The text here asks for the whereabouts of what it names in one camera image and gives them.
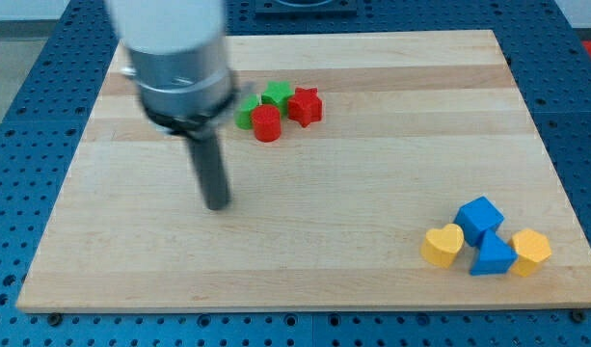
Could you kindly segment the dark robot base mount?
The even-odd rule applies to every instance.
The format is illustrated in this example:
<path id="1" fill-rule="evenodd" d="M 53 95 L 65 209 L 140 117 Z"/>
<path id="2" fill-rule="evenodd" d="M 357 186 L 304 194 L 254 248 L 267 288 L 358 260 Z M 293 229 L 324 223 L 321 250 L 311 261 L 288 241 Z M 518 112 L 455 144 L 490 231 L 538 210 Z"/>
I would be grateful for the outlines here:
<path id="1" fill-rule="evenodd" d="M 355 14 L 358 0 L 255 0 L 255 14 Z"/>

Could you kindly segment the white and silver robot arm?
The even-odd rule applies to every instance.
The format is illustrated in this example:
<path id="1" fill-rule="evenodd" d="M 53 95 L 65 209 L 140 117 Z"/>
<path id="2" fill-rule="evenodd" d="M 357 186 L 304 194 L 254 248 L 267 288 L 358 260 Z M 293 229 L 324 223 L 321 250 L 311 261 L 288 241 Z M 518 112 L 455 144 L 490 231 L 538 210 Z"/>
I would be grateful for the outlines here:
<path id="1" fill-rule="evenodd" d="M 217 129 L 238 96 L 223 0 L 107 0 L 147 117 L 186 139 L 205 206 L 230 201 Z"/>

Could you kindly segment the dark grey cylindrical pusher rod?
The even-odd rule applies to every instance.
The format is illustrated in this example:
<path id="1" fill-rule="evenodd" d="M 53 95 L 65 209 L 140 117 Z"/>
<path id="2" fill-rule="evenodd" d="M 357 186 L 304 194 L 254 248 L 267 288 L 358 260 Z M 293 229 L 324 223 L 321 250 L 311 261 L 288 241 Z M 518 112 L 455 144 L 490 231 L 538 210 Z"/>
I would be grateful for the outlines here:
<path id="1" fill-rule="evenodd" d="M 230 203 L 228 176 L 219 138 L 214 130 L 205 134 L 188 132 L 186 141 L 205 207 L 222 210 Z"/>

